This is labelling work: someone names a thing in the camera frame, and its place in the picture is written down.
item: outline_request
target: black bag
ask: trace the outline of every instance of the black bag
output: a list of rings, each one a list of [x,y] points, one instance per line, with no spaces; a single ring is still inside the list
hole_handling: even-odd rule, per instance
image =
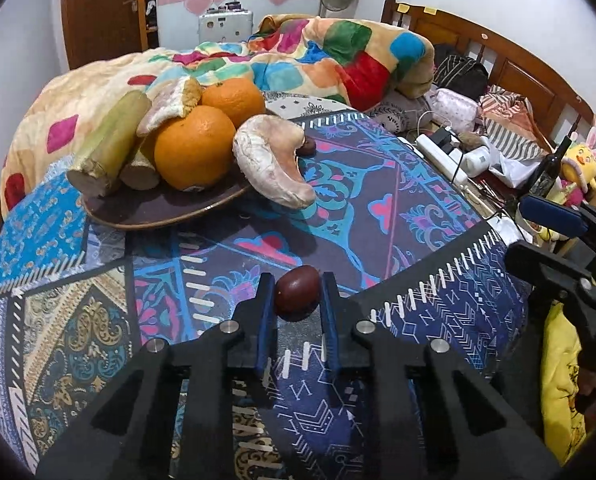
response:
[[[449,44],[433,47],[436,66],[433,82],[439,88],[448,88],[479,103],[489,85],[489,74],[484,65],[470,57],[461,56]]]

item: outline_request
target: mushroom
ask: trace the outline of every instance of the mushroom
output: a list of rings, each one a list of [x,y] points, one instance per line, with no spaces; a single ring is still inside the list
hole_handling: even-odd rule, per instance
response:
[[[269,200],[304,209],[316,193],[298,169],[296,150],[304,143],[297,124],[271,115],[257,115],[238,128],[233,154],[251,186]]]

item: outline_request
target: clamp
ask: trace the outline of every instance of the clamp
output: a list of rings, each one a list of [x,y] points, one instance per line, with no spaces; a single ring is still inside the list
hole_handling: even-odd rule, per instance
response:
[[[165,480],[188,378],[177,478],[235,479],[230,380],[258,380],[274,353],[274,287],[273,276],[262,274],[255,298],[196,340],[148,341],[48,449],[36,477],[62,480],[70,471],[72,480]],[[321,277],[320,310],[331,373],[370,384],[364,478],[400,480],[403,465],[411,479],[537,480],[558,471],[540,439],[445,340],[397,339],[353,298],[341,298],[330,272]]]

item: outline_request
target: sugarcane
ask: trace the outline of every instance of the sugarcane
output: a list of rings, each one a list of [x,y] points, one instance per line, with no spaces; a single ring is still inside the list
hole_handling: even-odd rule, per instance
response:
[[[127,92],[89,133],[74,156],[67,179],[85,196],[105,196],[136,143],[136,129],[151,108],[139,90]]]
[[[156,144],[157,133],[153,132],[143,139],[137,139],[129,162],[120,172],[120,180],[131,189],[145,191],[158,186],[160,175],[153,162],[153,149]]]

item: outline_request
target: pink bunny ears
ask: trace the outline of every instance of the pink bunny ears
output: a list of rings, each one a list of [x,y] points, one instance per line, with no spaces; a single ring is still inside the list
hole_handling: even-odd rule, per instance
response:
[[[578,133],[573,132],[571,134],[571,140],[575,142],[578,138]],[[585,144],[593,153],[593,156],[596,158],[596,115],[593,117],[593,126],[589,131],[589,135],[587,135],[586,140],[584,142],[580,142],[579,144]]]

